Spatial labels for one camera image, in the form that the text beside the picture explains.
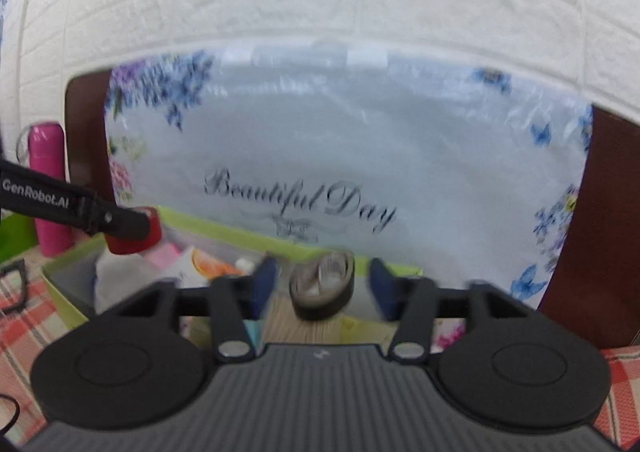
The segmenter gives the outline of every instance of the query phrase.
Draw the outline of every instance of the dark brown headboard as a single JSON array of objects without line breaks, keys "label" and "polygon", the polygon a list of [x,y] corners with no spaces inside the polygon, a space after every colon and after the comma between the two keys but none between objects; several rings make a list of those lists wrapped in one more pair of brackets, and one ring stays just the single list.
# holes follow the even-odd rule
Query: dark brown headboard
[{"label": "dark brown headboard", "polygon": [[[103,103],[110,72],[66,90],[71,182],[113,200]],[[640,127],[601,109],[574,218],[542,312],[600,348],[625,346],[640,329]]]}]

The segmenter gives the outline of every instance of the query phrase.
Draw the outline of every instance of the white logo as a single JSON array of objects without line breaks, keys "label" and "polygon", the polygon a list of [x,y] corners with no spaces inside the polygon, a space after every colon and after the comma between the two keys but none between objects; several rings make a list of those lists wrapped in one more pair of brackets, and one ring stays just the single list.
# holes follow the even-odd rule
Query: white logo
[{"label": "white logo", "polygon": [[327,351],[326,349],[320,349],[319,351],[316,351],[314,353],[314,356],[318,360],[324,360],[325,358],[328,358],[329,356],[331,356],[331,353],[329,351]]}]

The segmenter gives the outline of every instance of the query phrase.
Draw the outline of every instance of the silver screw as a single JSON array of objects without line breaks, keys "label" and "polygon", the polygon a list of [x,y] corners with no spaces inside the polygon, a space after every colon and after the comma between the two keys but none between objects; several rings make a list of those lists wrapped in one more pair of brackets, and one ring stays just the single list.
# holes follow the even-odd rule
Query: silver screw
[{"label": "silver screw", "polygon": [[249,347],[248,343],[242,342],[242,340],[227,340],[219,345],[218,350],[226,358],[239,358],[247,354],[251,347]]},{"label": "silver screw", "polygon": [[394,347],[394,354],[404,360],[416,360],[424,354],[424,347],[415,342],[402,342]]}]

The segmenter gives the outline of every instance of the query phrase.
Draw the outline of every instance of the floral plastic sheet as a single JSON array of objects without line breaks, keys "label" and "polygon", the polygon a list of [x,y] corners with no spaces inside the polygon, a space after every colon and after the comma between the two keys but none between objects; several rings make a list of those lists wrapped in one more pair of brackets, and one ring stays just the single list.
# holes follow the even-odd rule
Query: floral plastic sheet
[{"label": "floral plastic sheet", "polygon": [[227,48],[116,67],[104,108],[124,205],[488,281],[536,306],[577,200],[591,105],[380,50]]}]

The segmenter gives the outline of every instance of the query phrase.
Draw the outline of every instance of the black round disc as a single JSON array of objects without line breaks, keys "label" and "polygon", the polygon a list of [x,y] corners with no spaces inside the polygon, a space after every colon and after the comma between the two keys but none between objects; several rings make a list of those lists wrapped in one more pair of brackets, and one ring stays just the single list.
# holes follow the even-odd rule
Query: black round disc
[{"label": "black round disc", "polygon": [[594,347],[532,317],[476,328],[442,353],[438,377],[479,419],[530,432],[593,421],[610,385]]},{"label": "black round disc", "polygon": [[197,348],[142,318],[97,318],[40,353],[31,387],[48,419],[113,430],[187,405],[206,376]]}]

